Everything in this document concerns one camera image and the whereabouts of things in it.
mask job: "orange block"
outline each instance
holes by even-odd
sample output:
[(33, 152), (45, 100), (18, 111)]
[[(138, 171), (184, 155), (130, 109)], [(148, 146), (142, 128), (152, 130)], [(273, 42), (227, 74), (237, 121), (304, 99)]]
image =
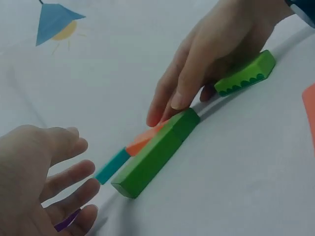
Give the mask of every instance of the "orange block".
[(308, 87), (302, 94), (304, 106), (309, 119), (313, 145), (315, 148), (315, 84)]
[(167, 123), (168, 121), (164, 121), (161, 124), (147, 130), (146, 132), (139, 134), (135, 137), (134, 141), (126, 146), (126, 151), (129, 153), (130, 156), (136, 156), (139, 151), (150, 141)]

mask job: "fingernail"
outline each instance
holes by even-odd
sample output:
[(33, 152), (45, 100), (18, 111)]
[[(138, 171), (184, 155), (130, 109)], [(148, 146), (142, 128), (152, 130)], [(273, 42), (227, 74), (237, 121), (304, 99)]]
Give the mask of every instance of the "fingernail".
[(182, 102), (183, 96), (179, 92), (176, 92), (172, 99), (171, 107), (176, 110), (181, 109)]
[(67, 130), (75, 135), (79, 135), (79, 130), (76, 127), (69, 127)]

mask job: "hand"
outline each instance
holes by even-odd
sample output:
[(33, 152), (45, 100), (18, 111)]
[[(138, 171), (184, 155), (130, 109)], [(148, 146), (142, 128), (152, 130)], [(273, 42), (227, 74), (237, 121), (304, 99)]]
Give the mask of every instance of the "hand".
[(220, 0), (181, 43), (158, 82), (147, 116), (155, 126), (215, 94), (228, 69), (255, 57), (275, 25), (292, 14), (284, 0)]
[(86, 204), (99, 191), (87, 180), (67, 198), (47, 208), (41, 203), (91, 175), (95, 166), (82, 161), (47, 177), (50, 167), (88, 147), (76, 128), (21, 126), (0, 138), (0, 236), (84, 236), (92, 227), (96, 206), (86, 206), (74, 222), (57, 233), (54, 226)]

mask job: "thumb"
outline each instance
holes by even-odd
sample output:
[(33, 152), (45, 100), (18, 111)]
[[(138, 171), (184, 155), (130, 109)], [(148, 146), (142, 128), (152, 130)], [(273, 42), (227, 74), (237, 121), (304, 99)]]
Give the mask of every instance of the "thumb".
[(189, 107), (200, 90), (205, 72), (213, 61), (209, 53), (200, 45), (193, 45), (187, 57), (185, 66), (179, 75), (177, 89), (171, 101), (171, 107), (181, 110)]

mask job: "green block with black scallop pattern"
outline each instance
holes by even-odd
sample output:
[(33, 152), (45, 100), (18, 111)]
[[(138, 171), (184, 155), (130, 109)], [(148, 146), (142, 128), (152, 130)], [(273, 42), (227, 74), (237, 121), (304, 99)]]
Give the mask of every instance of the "green block with black scallop pattern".
[(266, 50), (253, 61), (230, 72), (225, 78), (215, 84), (215, 89), (222, 97), (242, 90), (268, 78), (276, 65), (275, 58)]

